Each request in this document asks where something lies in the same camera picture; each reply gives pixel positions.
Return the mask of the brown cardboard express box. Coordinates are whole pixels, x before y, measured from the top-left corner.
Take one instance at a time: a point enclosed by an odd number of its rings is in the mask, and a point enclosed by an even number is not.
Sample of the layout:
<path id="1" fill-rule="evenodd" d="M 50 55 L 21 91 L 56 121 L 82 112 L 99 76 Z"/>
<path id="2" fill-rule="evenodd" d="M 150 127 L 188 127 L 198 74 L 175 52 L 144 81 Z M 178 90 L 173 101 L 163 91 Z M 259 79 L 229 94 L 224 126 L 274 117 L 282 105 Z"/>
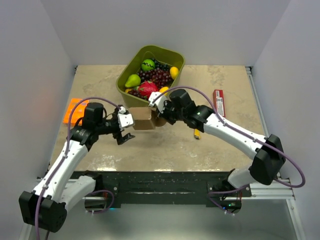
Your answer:
<path id="1" fill-rule="evenodd" d="M 167 123 L 165 119 L 160 118 L 157 112 L 150 107 L 130 107 L 129 113 L 133 117 L 133 129 L 136 131 L 155 130 Z"/>

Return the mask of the yellow utility knife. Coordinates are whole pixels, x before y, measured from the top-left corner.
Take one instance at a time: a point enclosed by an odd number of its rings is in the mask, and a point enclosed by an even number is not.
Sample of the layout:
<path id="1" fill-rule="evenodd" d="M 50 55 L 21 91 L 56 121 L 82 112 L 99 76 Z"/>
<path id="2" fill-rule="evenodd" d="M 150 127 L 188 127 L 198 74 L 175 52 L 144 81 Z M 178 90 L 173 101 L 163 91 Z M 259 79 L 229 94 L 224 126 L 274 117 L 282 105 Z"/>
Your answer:
<path id="1" fill-rule="evenodd" d="M 198 129 L 195 129 L 193 132 L 193 136 L 196 140 L 200 140 L 201 139 L 200 131 Z"/>

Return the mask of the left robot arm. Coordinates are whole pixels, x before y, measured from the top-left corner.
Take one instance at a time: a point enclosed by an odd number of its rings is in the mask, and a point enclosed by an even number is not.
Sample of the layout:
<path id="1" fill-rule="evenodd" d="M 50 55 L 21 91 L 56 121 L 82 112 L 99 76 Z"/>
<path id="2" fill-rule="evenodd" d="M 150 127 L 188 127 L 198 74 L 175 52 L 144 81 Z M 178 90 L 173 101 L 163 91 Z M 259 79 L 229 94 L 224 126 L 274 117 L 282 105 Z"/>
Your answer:
<path id="1" fill-rule="evenodd" d="M 99 102 L 86 105 L 83 116 L 69 128 L 66 142 L 53 166 L 31 192 L 23 191 L 20 195 L 18 202 L 24 223 L 56 233 L 63 226 L 68 212 L 82 198 L 102 194 L 110 203 L 114 202 L 114 194 L 105 189 L 99 173 L 86 172 L 67 186 L 75 168 L 100 135 L 111 134 L 118 145 L 134 138 L 130 133 L 122 135 L 125 128 L 134 125 L 133 116 L 124 106 L 117 106 L 110 119 L 106 113 Z"/>

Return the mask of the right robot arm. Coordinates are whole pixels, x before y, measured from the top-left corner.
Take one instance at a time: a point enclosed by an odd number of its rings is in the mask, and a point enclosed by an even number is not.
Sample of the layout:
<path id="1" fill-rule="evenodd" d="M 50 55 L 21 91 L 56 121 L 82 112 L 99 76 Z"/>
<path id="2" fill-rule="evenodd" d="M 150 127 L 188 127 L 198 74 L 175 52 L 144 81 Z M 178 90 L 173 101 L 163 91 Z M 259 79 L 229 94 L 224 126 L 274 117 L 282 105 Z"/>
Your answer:
<path id="1" fill-rule="evenodd" d="M 216 184 L 215 191 L 235 196 L 242 187 L 258 182 L 270 185 L 285 163 L 280 139 L 276 135 L 265 137 L 244 129 L 223 118 L 206 105 L 196 105 L 184 89 L 177 89 L 169 96 L 154 92 L 148 99 L 158 116 L 171 125 L 184 122 L 189 128 L 215 136 L 234 146 L 252 160 L 242 169 L 232 169 L 226 178 Z"/>

